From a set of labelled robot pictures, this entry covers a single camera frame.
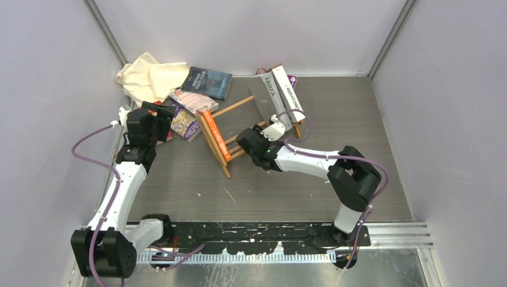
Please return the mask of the wooden book rack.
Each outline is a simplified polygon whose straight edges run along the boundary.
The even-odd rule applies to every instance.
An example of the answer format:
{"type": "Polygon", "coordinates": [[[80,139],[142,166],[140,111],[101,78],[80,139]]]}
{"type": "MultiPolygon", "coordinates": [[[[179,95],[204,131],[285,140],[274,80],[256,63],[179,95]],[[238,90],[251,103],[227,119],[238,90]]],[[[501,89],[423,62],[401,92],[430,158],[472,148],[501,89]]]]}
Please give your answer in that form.
{"type": "MultiPolygon", "coordinates": [[[[254,96],[253,96],[253,95],[250,95],[249,97],[247,97],[247,98],[245,98],[245,99],[242,99],[242,100],[240,100],[239,102],[236,102],[236,103],[234,103],[234,104],[230,105],[229,107],[226,107],[226,108],[224,108],[224,109],[222,109],[222,110],[220,110],[220,111],[218,111],[218,112],[211,113],[211,114],[213,115],[214,120],[215,120],[215,118],[217,118],[217,117],[219,117],[219,116],[221,116],[221,115],[224,115],[225,113],[230,112],[230,111],[232,111],[232,110],[234,110],[234,109],[236,109],[236,108],[238,108],[238,107],[240,107],[240,106],[242,106],[242,105],[244,105],[244,104],[246,104],[246,103],[248,103],[248,102],[250,102],[250,101],[253,101],[253,100],[254,100],[254,96]]],[[[223,171],[224,171],[224,173],[225,173],[226,178],[227,178],[227,179],[230,179],[230,178],[231,178],[231,175],[230,175],[230,172],[229,172],[229,170],[228,170],[228,163],[229,163],[231,160],[230,160],[230,161],[228,161],[228,162],[225,162],[225,163],[224,163],[223,161],[220,161],[220,160],[219,160],[219,157],[218,157],[218,152],[217,152],[217,151],[215,151],[215,149],[211,146],[211,139],[210,139],[210,137],[208,136],[208,134],[206,133],[205,129],[203,128],[203,119],[202,119],[202,117],[201,117],[201,115],[200,115],[199,111],[201,111],[201,110],[198,110],[198,111],[197,111],[197,113],[196,113],[196,115],[195,115],[195,118],[196,118],[196,120],[198,121],[198,123],[199,123],[199,125],[200,125],[200,127],[201,127],[201,129],[202,129],[202,132],[203,132],[204,138],[205,138],[205,140],[206,140],[206,143],[208,144],[209,148],[211,149],[211,151],[212,151],[212,153],[213,153],[214,157],[216,158],[217,162],[219,163],[219,165],[220,165],[220,166],[221,166],[221,168],[223,169],[223,171]]],[[[229,146],[230,146],[233,142],[235,142],[235,141],[236,141],[236,138],[237,138],[237,136],[238,136],[238,135],[239,135],[239,134],[236,134],[236,135],[234,135],[234,136],[232,136],[231,138],[228,138],[228,139],[224,139],[224,138],[223,138],[223,139],[224,139],[224,141],[225,141],[225,143],[227,144],[227,147],[228,147],[228,149],[229,149],[230,154],[232,155],[232,160],[234,160],[234,159],[236,159],[236,158],[240,157],[241,155],[243,155],[243,154],[245,153],[245,152],[242,150],[242,148],[241,148],[240,146],[238,146],[238,144],[236,144],[236,145],[235,145],[234,147],[232,147],[232,148],[230,148],[230,147],[229,147],[229,146]]]]}

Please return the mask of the grey ianra book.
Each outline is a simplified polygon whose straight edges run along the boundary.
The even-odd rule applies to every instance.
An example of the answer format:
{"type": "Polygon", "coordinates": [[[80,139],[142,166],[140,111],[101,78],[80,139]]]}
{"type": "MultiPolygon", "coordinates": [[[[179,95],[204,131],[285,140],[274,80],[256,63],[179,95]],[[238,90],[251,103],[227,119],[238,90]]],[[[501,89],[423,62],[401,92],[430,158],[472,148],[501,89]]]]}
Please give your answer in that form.
{"type": "Polygon", "coordinates": [[[273,76],[267,71],[248,79],[249,89],[264,119],[270,125],[272,115],[287,111],[280,97],[273,76]]]}

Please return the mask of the purple cartoon book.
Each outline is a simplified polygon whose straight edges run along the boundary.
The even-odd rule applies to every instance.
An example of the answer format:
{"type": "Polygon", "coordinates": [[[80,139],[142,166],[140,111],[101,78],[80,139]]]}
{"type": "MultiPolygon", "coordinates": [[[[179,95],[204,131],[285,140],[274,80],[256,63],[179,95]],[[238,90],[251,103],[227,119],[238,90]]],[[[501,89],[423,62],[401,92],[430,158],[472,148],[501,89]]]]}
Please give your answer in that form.
{"type": "MultiPolygon", "coordinates": [[[[260,75],[260,74],[264,74],[268,71],[268,69],[266,68],[262,68],[262,67],[258,67],[256,72],[255,72],[255,75],[260,75]]],[[[296,84],[297,84],[297,81],[298,81],[298,78],[296,76],[293,76],[293,75],[287,75],[288,77],[288,80],[292,86],[292,88],[295,88],[296,84]]]]}

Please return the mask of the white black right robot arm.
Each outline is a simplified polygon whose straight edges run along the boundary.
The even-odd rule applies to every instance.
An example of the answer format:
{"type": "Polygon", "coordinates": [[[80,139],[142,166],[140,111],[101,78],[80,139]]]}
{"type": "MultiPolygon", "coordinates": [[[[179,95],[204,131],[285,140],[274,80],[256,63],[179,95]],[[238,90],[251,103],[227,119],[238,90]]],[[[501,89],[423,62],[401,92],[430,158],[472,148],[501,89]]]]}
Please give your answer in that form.
{"type": "Polygon", "coordinates": [[[389,176],[379,173],[384,169],[382,165],[365,158],[352,146],[340,151],[299,148],[277,136],[271,137],[267,129],[258,125],[242,131],[236,142],[253,164],[264,170],[300,172],[328,180],[340,201],[332,238],[341,246],[355,238],[371,202],[389,182],[389,176]]]}

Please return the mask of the orange treehouse book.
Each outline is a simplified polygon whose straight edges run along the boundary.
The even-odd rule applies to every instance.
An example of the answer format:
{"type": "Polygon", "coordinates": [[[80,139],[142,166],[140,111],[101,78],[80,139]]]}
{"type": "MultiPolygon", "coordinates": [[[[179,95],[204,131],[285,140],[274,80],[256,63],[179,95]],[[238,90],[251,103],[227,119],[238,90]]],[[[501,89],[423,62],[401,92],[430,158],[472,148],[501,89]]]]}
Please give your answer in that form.
{"type": "Polygon", "coordinates": [[[211,139],[211,146],[218,152],[219,160],[224,163],[232,160],[232,155],[219,132],[211,112],[208,109],[203,109],[199,113],[203,119],[203,128],[211,139]]]}

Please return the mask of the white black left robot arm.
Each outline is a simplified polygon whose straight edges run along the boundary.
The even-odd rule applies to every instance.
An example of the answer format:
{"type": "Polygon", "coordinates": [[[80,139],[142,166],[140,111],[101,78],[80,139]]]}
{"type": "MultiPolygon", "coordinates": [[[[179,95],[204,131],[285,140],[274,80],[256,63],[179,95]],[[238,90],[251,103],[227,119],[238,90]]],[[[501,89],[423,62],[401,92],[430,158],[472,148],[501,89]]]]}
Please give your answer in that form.
{"type": "Polygon", "coordinates": [[[173,242],[175,231],[169,215],[145,215],[130,231],[127,218],[157,155],[155,147],[167,141],[175,110],[174,106],[142,102],[138,109],[120,108],[118,120],[92,132],[96,135],[118,126],[126,128],[115,164],[77,154],[77,143],[72,147],[74,157],[105,167],[114,176],[92,220],[71,236],[74,257],[83,277],[93,277],[99,284],[104,277],[125,280],[133,274],[139,253],[153,243],[166,247],[173,242]]]}

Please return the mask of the white Decorate book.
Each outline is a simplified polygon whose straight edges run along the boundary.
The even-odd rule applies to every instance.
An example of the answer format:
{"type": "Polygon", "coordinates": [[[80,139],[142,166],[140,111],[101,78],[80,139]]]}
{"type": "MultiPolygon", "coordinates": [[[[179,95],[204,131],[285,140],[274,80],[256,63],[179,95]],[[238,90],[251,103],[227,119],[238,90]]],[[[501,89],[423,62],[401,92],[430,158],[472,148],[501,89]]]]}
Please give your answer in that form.
{"type": "Polygon", "coordinates": [[[270,68],[269,73],[273,76],[274,82],[279,91],[280,97],[288,112],[288,116],[292,124],[298,124],[306,119],[306,116],[300,111],[303,111],[301,103],[296,95],[294,88],[292,88],[287,73],[281,63],[270,68]]]}

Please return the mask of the floral white book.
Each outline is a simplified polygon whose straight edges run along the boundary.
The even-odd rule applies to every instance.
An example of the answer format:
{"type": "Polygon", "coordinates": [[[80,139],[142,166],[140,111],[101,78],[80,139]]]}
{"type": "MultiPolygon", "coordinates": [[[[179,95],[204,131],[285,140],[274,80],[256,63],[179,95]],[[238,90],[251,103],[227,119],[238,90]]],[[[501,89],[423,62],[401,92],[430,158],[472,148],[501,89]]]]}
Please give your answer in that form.
{"type": "Polygon", "coordinates": [[[176,90],[169,94],[169,99],[171,105],[176,107],[176,114],[182,111],[195,114],[202,109],[215,112],[219,108],[219,103],[212,98],[190,91],[176,90]]]}

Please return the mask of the purple yellow treehouse book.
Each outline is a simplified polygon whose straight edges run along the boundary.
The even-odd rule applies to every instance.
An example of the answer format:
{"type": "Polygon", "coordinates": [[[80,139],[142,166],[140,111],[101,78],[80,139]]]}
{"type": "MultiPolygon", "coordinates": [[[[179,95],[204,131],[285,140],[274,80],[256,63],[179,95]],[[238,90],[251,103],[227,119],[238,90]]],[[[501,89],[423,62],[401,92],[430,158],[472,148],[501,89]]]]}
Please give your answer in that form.
{"type": "Polygon", "coordinates": [[[194,115],[177,103],[171,103],[175,113],[171,123],[171,129],[185,141],[191,142],[200,132],[201,128],[194,115]]]}

